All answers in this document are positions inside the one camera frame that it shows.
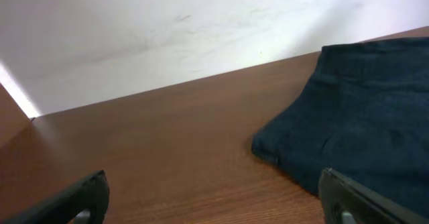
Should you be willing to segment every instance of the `dark blue fabric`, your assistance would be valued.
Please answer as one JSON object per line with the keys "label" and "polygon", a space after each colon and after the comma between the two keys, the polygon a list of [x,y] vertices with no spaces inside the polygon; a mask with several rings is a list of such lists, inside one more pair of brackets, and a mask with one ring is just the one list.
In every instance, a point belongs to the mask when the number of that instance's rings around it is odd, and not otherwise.
{"label": "dark blue fabric", "polygon": [[429,217],[429,38],[323,47],[252,152],[312,194],[331,167]]}

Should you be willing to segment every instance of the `denim pants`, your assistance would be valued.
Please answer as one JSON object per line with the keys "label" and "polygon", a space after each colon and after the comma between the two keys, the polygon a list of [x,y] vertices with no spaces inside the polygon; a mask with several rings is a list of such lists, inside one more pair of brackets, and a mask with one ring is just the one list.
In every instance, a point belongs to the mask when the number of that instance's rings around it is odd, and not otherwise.
{"label": "denim pants", "polygon": [[429,217],[429,38],[323,47],[252,152],[312,194],[330,167]]}

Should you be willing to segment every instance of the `white wall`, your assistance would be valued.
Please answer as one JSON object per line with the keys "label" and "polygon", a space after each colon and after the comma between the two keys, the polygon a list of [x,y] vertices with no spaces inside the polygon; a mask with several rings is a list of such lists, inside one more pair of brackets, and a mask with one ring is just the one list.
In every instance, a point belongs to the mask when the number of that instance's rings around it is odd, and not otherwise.
{"label": "white wall", "polygon": [[[47,114],[327,44],[423,27],[429,25],[428,5],[429,0],[0,0],[0,59],[14,84]],[[0,80],[16,90],[10,80]]]}

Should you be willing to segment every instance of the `wooden table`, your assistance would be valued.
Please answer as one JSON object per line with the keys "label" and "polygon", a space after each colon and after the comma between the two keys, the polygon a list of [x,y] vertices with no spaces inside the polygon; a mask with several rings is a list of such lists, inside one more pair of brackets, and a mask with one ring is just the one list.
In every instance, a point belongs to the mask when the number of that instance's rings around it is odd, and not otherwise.
{"label": "wooden table", "polygon": [[[389,36],[429,36],[429,27]],[[319,200],[249,151],[318,53],[38,117],[0,149],[0,219],[105,170],[105,223],[323,223]]]}

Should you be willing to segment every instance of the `brown tabletop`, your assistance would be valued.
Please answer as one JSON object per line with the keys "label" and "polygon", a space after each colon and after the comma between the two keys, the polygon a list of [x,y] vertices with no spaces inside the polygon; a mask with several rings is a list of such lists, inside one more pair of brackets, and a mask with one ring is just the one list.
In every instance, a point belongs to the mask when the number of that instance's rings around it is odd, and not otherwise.
{"label": "brown tabletop", "polygon": [[[429,27],[389,38],[429,36]],[[0,219],[105,170],[105,223],[323,223],[319,200],[253,157],[318,53],[38,117],[0,149]]]}

